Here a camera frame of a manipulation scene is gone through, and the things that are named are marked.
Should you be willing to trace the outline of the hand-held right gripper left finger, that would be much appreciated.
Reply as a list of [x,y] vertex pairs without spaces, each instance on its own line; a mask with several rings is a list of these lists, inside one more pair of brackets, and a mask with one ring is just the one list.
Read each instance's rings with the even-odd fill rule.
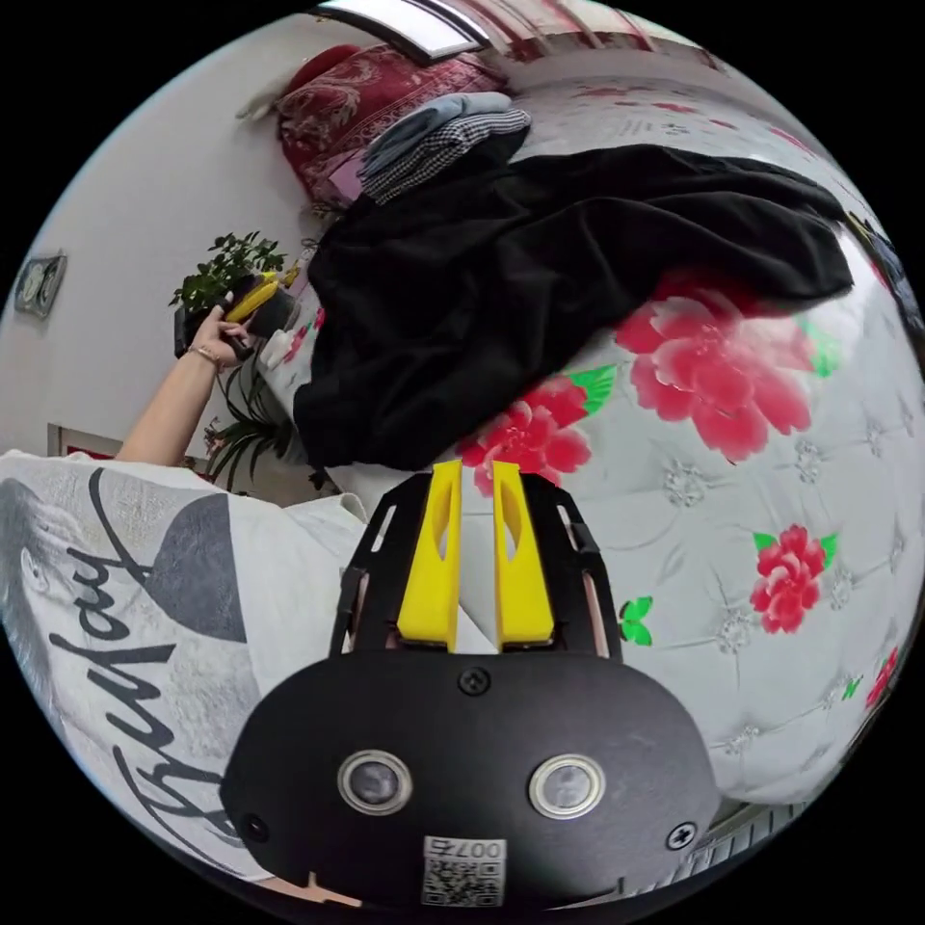
[[430,474],[410,573],[396,624],[405,644],[456,650],[461,578],[462,464]]

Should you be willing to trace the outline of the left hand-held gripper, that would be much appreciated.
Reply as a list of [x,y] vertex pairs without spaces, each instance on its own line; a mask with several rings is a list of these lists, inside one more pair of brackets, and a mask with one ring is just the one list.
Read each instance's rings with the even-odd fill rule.
[[[220,298],[228,323],[251,322],[250,336],[268,340],[280,330],[289,330],[298,313],[295,299],[279,287],[277,272],[257,272],[239,277]],[[199,324],[211,308],[185,305],[173,314],[173,355],[182,357],[191,345]]]

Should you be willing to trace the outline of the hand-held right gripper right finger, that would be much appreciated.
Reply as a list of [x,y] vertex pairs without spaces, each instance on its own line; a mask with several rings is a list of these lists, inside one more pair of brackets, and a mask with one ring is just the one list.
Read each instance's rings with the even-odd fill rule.
[[547,646],[555,621],[527,494],[511,462],[493,463],[493,530],[496,643]]

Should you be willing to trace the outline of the person's left hand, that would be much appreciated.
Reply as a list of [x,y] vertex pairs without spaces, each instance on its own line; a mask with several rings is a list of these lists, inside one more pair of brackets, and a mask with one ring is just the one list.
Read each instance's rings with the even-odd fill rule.
[[250,326],[250,321],[228,323],[225,304],[215,304],[199,324],[187,353],[205,359],[218,371],[240,366],[252,353]]

